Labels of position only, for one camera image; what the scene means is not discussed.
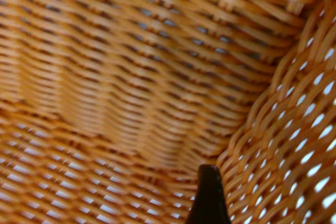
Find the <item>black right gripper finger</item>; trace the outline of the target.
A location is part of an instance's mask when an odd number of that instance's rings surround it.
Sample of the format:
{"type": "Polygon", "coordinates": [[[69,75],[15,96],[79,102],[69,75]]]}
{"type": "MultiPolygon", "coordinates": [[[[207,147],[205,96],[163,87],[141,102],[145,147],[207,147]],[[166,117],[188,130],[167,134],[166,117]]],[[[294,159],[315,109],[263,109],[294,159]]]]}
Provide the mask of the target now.
{"type": "Polygon", "coordinates": [[[215,165],[203,164],[198,169],[198,187],[186,224],[230,224],[222,185],[215,165]]]}

